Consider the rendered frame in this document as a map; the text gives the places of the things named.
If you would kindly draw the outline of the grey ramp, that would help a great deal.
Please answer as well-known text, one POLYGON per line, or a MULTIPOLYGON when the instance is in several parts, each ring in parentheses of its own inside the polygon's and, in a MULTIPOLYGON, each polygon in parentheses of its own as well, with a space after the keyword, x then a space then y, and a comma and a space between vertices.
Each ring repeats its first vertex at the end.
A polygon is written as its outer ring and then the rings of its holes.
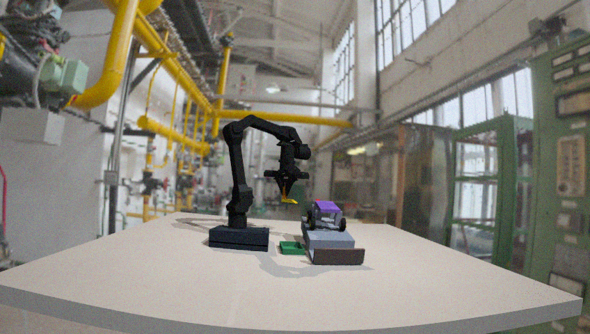
POLYGON ((307 217, 302 216, 301 229, 306 243, 308 256, 313 264, 359 264, 365 258, 364 248, 354 248, 355 240, 339 226, 334 226, 335 220, 321 218, 321 225, 310 229, 307 217))

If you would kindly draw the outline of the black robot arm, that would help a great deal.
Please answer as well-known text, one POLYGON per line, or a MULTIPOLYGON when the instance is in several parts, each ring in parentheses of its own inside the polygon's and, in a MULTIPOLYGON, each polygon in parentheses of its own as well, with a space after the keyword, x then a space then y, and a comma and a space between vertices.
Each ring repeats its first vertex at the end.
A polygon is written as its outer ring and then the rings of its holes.
POLYGON ((280 142, 276 144, 281 146, 280 157, 308 160, 311 156, 308 144, 302 144, 294 127, 275 125, 254 115, 246 116, 239 122, 234 121, 224 126, 223 136, 229 148, 234 182, 232 199, 226 205, 226 209, 229 211, 228 228, 231 229, 246 229, 246 213, 252 205, 254 198, 253 188, 248 188, 246 184, 244 163, 241 153, 243 130, 247 127, 267 132, 280 140, 280 142))

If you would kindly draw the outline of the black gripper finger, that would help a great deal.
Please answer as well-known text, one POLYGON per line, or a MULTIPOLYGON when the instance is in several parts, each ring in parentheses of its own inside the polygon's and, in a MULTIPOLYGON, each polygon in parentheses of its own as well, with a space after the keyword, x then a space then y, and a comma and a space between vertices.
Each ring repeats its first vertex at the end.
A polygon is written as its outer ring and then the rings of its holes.
POLYGON ((282 188, 285 186, 285 179, 274 178, 274 180, 276 180, 276 182, 277 182, 277 184, 279 186, 280 192, 282 194, 282 188))
POLYGON ((293 180, 293 179, 285 179, 285 195, 288 196, 289 191, 293 185, 293 183, 295 183, 295 181, 298 180, 293 180))

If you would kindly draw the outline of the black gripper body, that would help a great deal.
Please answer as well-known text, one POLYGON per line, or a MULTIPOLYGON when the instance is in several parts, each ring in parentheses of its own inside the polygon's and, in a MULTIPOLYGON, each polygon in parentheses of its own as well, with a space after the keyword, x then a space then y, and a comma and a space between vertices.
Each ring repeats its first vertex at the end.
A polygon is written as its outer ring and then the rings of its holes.
POLYGON ((274 178, 281 178, 288 177, 288 179, 309 179, 310 175, 307 172, 295 172, 294 158, 291 157, 281 157, 278 162, 280 162, 280 170, 265 170, 264 177, 274 177, 274 178), (283 174, 285 173, 285 174, 283 174), (288 175, 290 173, 290 175, 288 175))

